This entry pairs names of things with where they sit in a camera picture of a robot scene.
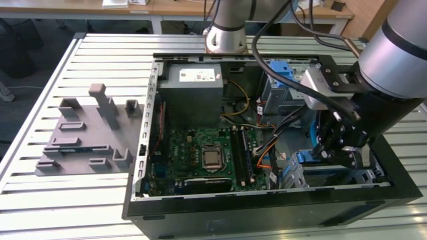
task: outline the slotted aluminum surface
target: slotted aluminum surface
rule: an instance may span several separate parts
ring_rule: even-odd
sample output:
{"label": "slotted aluminum surface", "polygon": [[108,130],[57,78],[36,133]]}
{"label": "slotted aluminum surface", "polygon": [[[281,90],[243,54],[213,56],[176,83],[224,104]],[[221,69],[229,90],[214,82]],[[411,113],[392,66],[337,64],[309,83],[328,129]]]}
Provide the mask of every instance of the slotted aluminum surface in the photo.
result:
{"label": "slotted aluminum surface", "polygon": [[[261,53],[332,55],[341,65],[356,61],[349,52],[320,46],[305,37],[261,38],[259,49]],[[124,104],[126,99],[142,103],[152,53],[202,52],[202,38],[188,35],[88,34],[84,39],[72,40],[0,164],[0,239],[146,239],[133,224],[121,220],[125,173],[37,177],[34,166],[56,126],[62,97],[77,97],[80,104],[94,104],[88,88],[93,83],[104,83],[105,94],[116,104]],[[415,110],[387,132],[385,138],[425,197],[405,206],[384,209],[348,226],[205,239],[427,238],[427,119],[423,113]]]}

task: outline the white box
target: white box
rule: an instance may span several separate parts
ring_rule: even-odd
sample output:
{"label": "white box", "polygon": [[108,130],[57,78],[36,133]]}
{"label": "white box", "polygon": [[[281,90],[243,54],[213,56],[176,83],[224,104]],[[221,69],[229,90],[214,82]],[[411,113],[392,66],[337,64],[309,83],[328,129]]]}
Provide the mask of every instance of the white box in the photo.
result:
{"label": "white box", "polygon": [[102,0],[102,9],[122,9],[128,7],[128,0]]}
{"label": "white box", "polygon": [[149,0],[128,0],[129,4],[146,5]]}

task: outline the green circuit board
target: green circuit board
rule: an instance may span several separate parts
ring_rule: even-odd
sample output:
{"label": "green circuit board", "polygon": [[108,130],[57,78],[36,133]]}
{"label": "green circuit board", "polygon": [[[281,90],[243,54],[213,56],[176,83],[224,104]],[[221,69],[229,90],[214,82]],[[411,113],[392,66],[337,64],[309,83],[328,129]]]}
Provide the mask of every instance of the green circuit board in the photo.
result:
{"label": "green circuit board", "polygon": [[[256,133],[253,129],[245,131],[249,149],[257,146]],[[208,171],[202,166],[202,151],[206,146],[220,146],[223,164],[221,168]],[[193,177],[221,177],[232,179],[231,192],[265,190],[264,173],[252,176],[255,182],[247,186],[236,183],[236,170],[233,153],[231,147],[229,128],[208,128],[172,130],[168,144],[168,163],[162,166],[164,179],[185,179]],[[162,181],[157,186],[161,195],[176,195],[173,181]]]}

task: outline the ram slot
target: ram slot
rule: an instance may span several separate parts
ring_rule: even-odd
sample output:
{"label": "ram slot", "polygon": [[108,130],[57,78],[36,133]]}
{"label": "ram slot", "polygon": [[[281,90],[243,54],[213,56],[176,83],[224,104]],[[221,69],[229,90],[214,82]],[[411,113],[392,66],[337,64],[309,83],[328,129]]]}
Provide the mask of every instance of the ram slot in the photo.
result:
{"label": "ram slot", "polygon": [[245,167],[247,167],[247,172],[248,172],[248,178],[249,182],[253,183],[253,169],[252,169],[252,155],[249,151],[249,144],[251,141],[248,141],[248,135],[244,129],[240,130],[241,132],[241,138],[243,138],[243,146],[244,146],[244,159],[245,159]]}
{"label": "ram slot", "polygon": [[247,164],[247,153],[245,149],[248,146],[244,145],[243,131],[232,128],[229,131],[229,141],[232,149],[232,161],[236,183],[240,186],[247,186],[251,183],[248,164]]}

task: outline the floor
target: floor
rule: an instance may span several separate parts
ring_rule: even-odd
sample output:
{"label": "floor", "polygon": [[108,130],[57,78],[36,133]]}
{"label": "floor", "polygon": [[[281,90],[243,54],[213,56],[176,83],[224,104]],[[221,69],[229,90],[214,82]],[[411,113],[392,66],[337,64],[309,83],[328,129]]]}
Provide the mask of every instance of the floor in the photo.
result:
{"label": "floor", "polygon": [[[6,19],[6,21],[16,22],[16,19]],[[33,23],[44,42],[42,47],[28,51],[37,70],[29,77],[21,79],[12,79],[0,71],[0,81],[6,87],[44,87],[74,33],[88,32],[84,20],[66,20],[62,29],[53,19],[37,19],[33,20]],[[89,23],[94,33],[134,34],[152,31],[148,21],[90,20]],[[185,23],[186,32],[189,30],[194,33],[201,32],[201,22],[197,22],[196,25],[194,22]],[[184,22],[164,21],[161,28],[164,34],[182,34]],[[247,34],[255,35],[259,29],[259,24],[249,23],[245,28]],[[0,100],[0,142],[13,140],[41,93],[38,88],[10,88],[10,91],[14,94],[14,101],[4,102]],[[5,155],[8,147],[9,145],[0,143],[0,159]]]}

